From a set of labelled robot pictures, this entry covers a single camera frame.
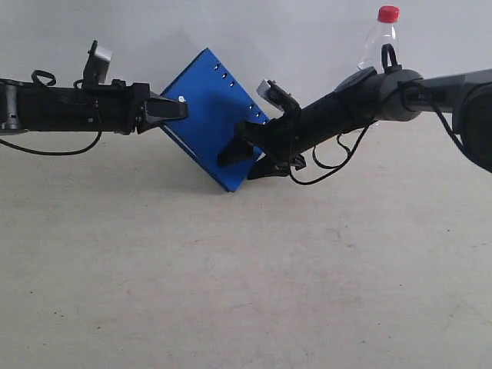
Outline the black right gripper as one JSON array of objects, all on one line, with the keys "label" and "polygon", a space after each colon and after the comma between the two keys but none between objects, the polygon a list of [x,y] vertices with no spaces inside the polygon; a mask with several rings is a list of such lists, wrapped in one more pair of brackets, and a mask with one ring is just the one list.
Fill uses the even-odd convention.
[{"label": "black right gripper", "polygon": [[283,178],[289,175],[292,167],[305,168],[304,156],[292,151],[300,117],[301,109],[294,108],[262,125],[249,121],[237,123],[234,127],[236,138],[230,140],[218,153],[218,165],[224,168],[246,161],[253,156],[254,147],[257,147],[264,156],[251,167],[248,180]]}]

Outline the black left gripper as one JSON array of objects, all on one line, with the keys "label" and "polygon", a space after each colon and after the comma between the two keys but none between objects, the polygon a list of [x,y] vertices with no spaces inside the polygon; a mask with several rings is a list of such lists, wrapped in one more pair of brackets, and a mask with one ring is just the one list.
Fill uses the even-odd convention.
[{"label": "black left gripper", "polygon": [[139,135],[170,121],[188,117],[188,104],[160,95],[151,95],[148,83],[114,79],[110,85],[82,82],[82,91],[92,100],[98,131]]}]

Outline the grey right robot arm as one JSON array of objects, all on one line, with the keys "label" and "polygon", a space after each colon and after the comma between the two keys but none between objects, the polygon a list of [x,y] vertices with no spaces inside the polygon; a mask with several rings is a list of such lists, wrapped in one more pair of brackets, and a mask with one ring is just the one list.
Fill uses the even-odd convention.
[{"label": "grey right robot arm", "polygon": [[445,128],[462,154],[491,170],[491,71],[423,78],[401,66],[378,73],[369,67],[342,81],[332,92],[301,107],[268,81],[266,99],[282,109],[264,124],[239,121],[232,139],[217,156],[227,167],[245,161],[255,148],[264,153],[250,179],[287,176],[305,166],[303,153],[335,136],[369,128],[379,121],[409,122],[423,112],[449,114]]}]

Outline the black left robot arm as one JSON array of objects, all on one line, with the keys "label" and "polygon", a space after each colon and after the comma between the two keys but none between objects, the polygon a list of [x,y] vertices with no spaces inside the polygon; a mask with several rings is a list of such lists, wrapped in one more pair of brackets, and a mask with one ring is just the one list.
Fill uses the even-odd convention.
[{"label": "black left robot arm", "polygon": [[147,83],[60,88],[1,80],[1,134],[112,132],[139,134],[188,118],[188,104],[151,91]]}]

